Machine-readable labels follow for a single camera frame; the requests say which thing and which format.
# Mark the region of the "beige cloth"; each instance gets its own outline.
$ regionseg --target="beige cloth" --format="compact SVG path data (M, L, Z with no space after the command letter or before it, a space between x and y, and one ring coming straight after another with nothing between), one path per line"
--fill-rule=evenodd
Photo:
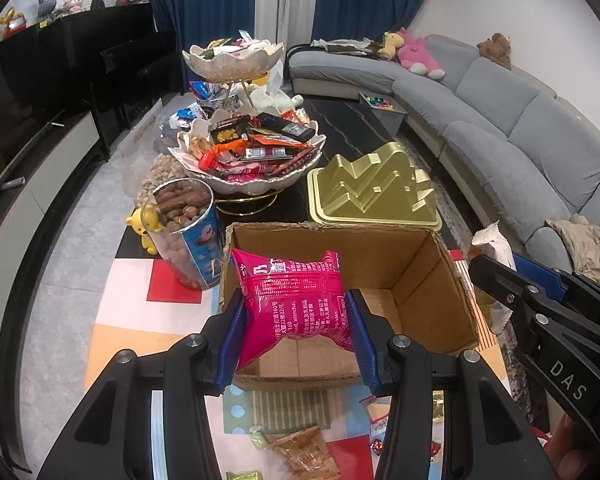
M600 283L600 225L591 225L584 216L569 220L547 220L567 247L573 270Z

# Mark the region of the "colorful patterned tablecloth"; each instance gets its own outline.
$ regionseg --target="colorful patterned tablecloth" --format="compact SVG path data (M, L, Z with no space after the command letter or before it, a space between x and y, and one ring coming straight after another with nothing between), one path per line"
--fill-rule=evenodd
M472 290L461 252L451 250L450 254L468 290ZM118 350L131 348L138 355L167 350L183 336L200 332L218 307L217 287L205 292L188 290L176 281L163 260L117 258L93 327L85 390ZM475 301L473 308L480 320L477 350L509 390L498 342ZM369 395L362 384L282 392L247 392L232 385L219 398L206 397L223 475L227 471L259 470L265 480L288 479L283 460L273 452L256 450L246 434L248 429L260 425L267 434L283 434L318 424L341 469L342 480L372 480L378 457L370 450L372 428L360 404ZM154 478L165 479L162 392L154 392L152 399L152 455ZM429 478L440 478L439 460L432 464Z

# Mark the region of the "human hand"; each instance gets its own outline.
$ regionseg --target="human hand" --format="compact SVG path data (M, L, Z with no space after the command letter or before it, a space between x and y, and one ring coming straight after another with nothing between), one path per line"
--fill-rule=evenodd
M575 422L565 413L558 423L554 436L544 447L560 480L576 480L590 459L589 452L576 449L575 428Z

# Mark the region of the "blue gripper pad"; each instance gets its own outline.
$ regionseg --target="blue gripper pad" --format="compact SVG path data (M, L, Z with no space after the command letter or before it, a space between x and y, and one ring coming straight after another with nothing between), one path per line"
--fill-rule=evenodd
M557 301L558 303L562 301L566 290L562 286L562 281L558 274L519 254L513 254L513 261L516 263L517 272L544 288L550 300Z
M365 386L375 395L380 389L376 352L371 344L371 339L366 332L365 323L362 320L356 300L351 292L345 294L344 301L347 308L349 334L351 336L353 351L356 354L356 361L358 361L358 367L360 368L360 375Z
M222 343L218 355L218 375L216 378L218 392L223 392L234 378L246 330L247 309L244 306L244 298L240 298L240 303L235 309L231 324L226 332L226 338L224 343Z

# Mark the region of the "gray sofa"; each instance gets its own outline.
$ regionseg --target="gray sofa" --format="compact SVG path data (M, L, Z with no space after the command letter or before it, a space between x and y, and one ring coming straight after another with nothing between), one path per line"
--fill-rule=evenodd
M544 221L579 213L600 224L600 132L528 73L508 71L450 38L426 42L445 70L440 81L392 62L309 51L290 59L294 91L394 96L484 225L500 220L515 251L572 270Z

